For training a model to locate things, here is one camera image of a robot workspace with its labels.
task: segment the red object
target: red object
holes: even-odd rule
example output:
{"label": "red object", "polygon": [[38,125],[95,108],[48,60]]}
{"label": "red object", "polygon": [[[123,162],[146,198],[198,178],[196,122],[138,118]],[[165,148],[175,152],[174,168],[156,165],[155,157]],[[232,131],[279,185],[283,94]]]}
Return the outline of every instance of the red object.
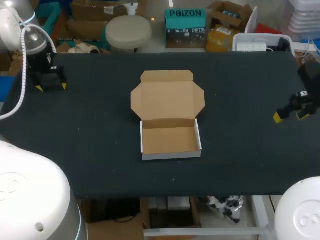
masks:
{"label": "red object", "polygon": [[281,34],[282,32],[274,30],[271,27],[268,27],[266,25],[263,25],[261,23],[258,24],[258,26],[255,29],[255,33],[256,34]]}

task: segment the yellow package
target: yellow package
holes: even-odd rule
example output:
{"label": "yellow package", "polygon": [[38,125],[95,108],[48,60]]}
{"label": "yellow package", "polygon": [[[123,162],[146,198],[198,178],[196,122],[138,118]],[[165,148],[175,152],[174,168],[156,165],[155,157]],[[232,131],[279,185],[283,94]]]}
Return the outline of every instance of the yellow package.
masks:
{"label": "yellow package", "polygon": [[205,46],[206,52],[231,52],[234,35],[241,33],[238,30],[227,28],[217,24],[214,29],[208,33],[208,39]]}

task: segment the box flap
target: box flap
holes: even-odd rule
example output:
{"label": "box flap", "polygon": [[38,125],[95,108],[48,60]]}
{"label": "box flap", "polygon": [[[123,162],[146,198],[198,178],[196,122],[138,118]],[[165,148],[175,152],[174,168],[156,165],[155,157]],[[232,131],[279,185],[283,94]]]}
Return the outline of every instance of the box flap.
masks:
{"label": "box flap", "polygon": [[205,106],[205,92],[189,70],[145,71],[131,93],[131,108],[142,121],[195,119]]}

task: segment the black tabletop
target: black tabletop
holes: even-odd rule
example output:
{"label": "black tabletop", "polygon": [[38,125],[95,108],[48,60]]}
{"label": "black tabletop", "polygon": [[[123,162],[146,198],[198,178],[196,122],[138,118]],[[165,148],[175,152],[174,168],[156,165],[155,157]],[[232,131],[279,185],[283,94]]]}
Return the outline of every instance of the black tabletop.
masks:
{"label": "black tabletop", "polygon": [[[320,175],[320,113],[273,120],[304,90],[290,53],[62,54],[55,62],[65,67],[67,90],[29,84],[0,134],[58,164],[77,198],[277,195]],[[146,70],[191,70],[204,89],[201,158],[141,160],[130,93]],[[14,87],[2,114],[19,95]]]}

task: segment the stool seat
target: stool seat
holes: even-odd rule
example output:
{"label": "stool seat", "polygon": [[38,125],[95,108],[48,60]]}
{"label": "stool seat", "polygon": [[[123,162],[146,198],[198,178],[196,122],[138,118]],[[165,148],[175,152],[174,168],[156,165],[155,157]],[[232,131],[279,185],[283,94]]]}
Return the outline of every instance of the stool seat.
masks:
{"label": "stool seat", "polygon": [[119,16],[106,26],[107,41],[118,49],[137,49],[145,45],[151,36],[150,23],[142,16]]}

